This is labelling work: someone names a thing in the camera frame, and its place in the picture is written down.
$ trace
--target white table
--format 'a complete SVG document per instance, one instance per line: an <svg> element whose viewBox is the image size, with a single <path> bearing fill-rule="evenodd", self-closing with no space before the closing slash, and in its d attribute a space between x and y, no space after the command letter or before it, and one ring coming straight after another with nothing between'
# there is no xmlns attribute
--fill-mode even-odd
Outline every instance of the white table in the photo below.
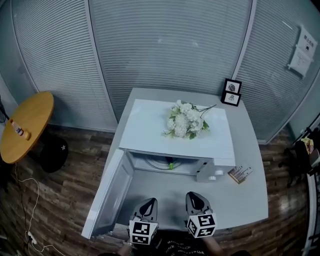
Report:
<svg viewBox="0 0 320 256"><path fill-rule="evenodd" d="M209 125L209 130L200 133L196 139L172 139L170 136L164 136L163 132L168 129L168 113L174 104L175 102L136 99L119 147L133 152L214 159L215 165L218 165L216 160L229 160L229 165L235 166L226 111L213 107L204 113L203 118Z"/></svg>
<svg viewBox="0 0 320 256"><path fill-rule="evenodd" d="M195 178L137 170L124 200L113 233L128 224L137 203L155 197L158 200L160 229L186 230L185 196L189 191L206 197L216 213L217 229L226 229L253 223L268 217L268 196L263 162L257 138L242 101L238 107L220 102L220 97L185 91L134 88L123 111L106 160L109 164L119 147L135 99L176 102L184 100L201 106L225 109L237 166L247 164L253 168L245 182L237 184L227 174L214 183L195 182Z"/></svg>

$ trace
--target person's arm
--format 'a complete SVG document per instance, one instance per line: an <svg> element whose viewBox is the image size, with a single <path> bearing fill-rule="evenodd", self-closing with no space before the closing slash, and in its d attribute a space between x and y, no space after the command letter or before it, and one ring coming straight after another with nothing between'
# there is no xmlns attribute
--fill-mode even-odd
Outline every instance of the person's arm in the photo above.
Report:
<svg viewBox="0 0 320 256"><path fill-rule="evenodd" d="M206 236L202 238L209 256L226 256L224 250L220 247L213 236Z"/></svg>
<svg viewBox="0 0 320 256"><path fill-rule="evenodd" d="M130 243L130 240L123 243L123 246L120 250L117 251L117 255L120 256L129 256L131 251L133 250L133 245Z"/></svg>

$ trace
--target wooden round table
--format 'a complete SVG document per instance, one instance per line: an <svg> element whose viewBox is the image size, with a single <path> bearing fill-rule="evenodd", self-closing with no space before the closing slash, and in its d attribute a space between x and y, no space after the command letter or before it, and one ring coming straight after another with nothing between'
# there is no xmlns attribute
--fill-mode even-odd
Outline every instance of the wooden round table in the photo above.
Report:
<svg viewBox="0 0 320 256"><path fill-rule="evenodd" d="M28 131L31 136L29 140L24 139L16 133L11 123L7 122L2 133L0 144L0 153L3 161L8 164L14 164L28 154L30 149L43 134L53 110L54 97L50 92L47 91L36 93L19 105L10 118L24 131ZM41 152L40 158L32 157L37 162L40 162L45 171L47 170L44 166L48 165L49 159L47 155L52 154L53 150L60 148L60 144L55 143L55 141L58 141L62 144L67 144L63 139L60 138L48 139L48 137L51 136L52 135L47 134L45 136L46 138L41 140L44 143L44 148ZM66 145L64 148L61 148L62 150L65 150L65 152L63 152L64 155L65 153L68 154L68 149L66 148L67 146L68 145Z"/></svg>

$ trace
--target white flower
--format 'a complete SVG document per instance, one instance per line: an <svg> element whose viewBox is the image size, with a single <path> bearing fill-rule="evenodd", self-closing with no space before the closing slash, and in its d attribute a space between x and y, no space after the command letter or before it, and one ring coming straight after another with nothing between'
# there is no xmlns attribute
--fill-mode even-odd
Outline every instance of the white flower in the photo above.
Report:
<svg viewBox="0 0 320 256"><path fill-rule="evenodd" d="M204 120L202 118L199 118L198 120L191 123L191 132L200 132L201 129L204 126Z"/></svg>
<svg viewBox="0 0 320 256"><path fill-rule="evenodd" d="M181 111L181 113L183 113L183 114L187 114L187 112L189 112L190 110L191 110L191 104L190 103L186 103L186 104L182 104L181 106L180 106L180 111Z"/></svg>
<svg viewBox="0 0 320 256"><path fill-rule="evenodd" d="M173 130L176 127L175 121L172 118L169 118L167 126L169 130Z"/></svg>
<svg viewBox="0 0 320 256"><path fill-rule="evenodd" d="M178 114L175 117L175 126L176 127L186 127L187 128L188 125L189 125L189 122L188 122L186 115Z"/></svg>
<svg viewBox="0 0 320 256"><path fill-rule="evenodd" d="M190 109L189 111L187 111L185 115L190 122L194 122L200 119L200 113L193 109Z"/></svg>
<svg viewBox="0 0 320 256"><path fill-rule="evenodd" d="M188 119L184 114L178 114L175 117L175 128L174 128L174 134L177 137L184 137L186 136L187 129L189 126Z"/></svg>
<svg viewBox="0 0 320 256"><path fill-rule="evenodd" d="M183 138L184 136L186 136L186 133L187 133L187 127L185 126L176 126L174 128L174 134L177 137Z"/></svg>

